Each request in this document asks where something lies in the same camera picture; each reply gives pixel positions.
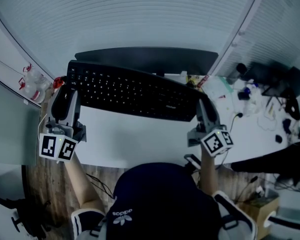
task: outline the white desk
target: white desk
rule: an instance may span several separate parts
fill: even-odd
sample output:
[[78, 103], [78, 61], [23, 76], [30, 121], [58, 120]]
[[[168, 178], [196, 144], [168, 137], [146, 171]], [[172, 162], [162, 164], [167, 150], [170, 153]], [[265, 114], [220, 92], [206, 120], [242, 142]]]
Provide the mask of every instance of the white desk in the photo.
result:
[[[268, 99], [263, 97], [264, 107]], [[226, 98], [218, 99], [215, 104], [221, 123], [230, 130], [233, 117], [243, 111], [244, 102], [238, 100], [235, 90]], [[277, 111], [276, 125], [273, 125], [274, 122], [263, 122], [263, 113], [264, 109], [259, 114], [235, 119], [231, 132], [234, 147], [229, 151], [225, 163], [260, 157], [288, 146], [282, 121], [290, 117], [284, 109]], [[260, 128], [258, 117], [262, 118], [259, 120], [261, 125], [265, 124], [274, 131]], [[76, 148], [83, 164], [115, 168], [131, 168], [152, 162], [185, 165], [187, 161], [184, 155], [195, 154], [198, 158], [201, 155], [199, 146], [187, 147], [187, 132], [197, 125], [196, 117], [191, 122], [178, 122], [82, 106], [79, 121], [86, 125], [87, 133], [87, 142], [80, 142]], [[282, 137], [282, 143], [275, 142], [276, 135]], [[223, 158], [224, 155], [217, 156], [216, 165]]]

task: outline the frosted glass panel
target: frosted glass panel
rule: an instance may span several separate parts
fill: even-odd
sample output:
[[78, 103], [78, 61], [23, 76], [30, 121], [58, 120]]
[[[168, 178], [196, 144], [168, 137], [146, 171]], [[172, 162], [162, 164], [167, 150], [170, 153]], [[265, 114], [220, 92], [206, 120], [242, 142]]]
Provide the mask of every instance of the frosted glass panel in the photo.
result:
[[176, 47], [220, 53], [248, 0], [0, 0], [0, 18], [34, 60], [64, 75], [75, 53]]
[[262, 0], [260, 7], [217, 75], [228, 76], [238, 63], [288, 67], [300, 57], [300, 0]]
[[0, 83], [0, 163], [35, 165], [40, 108]]

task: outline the computer mouse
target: computer mouse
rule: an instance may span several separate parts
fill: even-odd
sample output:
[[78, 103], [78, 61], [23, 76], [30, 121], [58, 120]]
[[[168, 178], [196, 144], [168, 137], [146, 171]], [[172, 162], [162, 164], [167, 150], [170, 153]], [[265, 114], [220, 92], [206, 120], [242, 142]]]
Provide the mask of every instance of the computer mouse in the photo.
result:
[[278, 142], [278, 143], [281, 143], [282, 142], [282, 137], [280, 135], [276, 135], [275, 136], [275, 141]]

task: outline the white marker cube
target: white marker cube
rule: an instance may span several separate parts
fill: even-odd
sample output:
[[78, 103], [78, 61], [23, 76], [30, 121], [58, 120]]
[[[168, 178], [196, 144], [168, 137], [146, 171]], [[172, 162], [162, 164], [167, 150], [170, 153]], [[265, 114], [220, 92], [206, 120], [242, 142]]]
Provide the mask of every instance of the white marker cube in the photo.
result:
[[234, 146], [230, 134], [226, 130], [213, 130], [201, 141], [211, 157], [223, 154]]
[[77, 141], [65, 135], [40, 133], [39, 156], [42, 158], [68, 162], [71, 160]]

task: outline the black keyboard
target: black keyboard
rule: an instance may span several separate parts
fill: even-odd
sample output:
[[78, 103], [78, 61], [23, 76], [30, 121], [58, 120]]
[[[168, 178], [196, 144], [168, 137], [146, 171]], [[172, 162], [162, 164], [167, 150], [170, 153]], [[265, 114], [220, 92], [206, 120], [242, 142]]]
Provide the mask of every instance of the black keyboard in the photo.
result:
[[207, 95], [184, 84], [133, 69], [71, 60], [66, 85], [81, 105], [117, 113], [190, 122]]

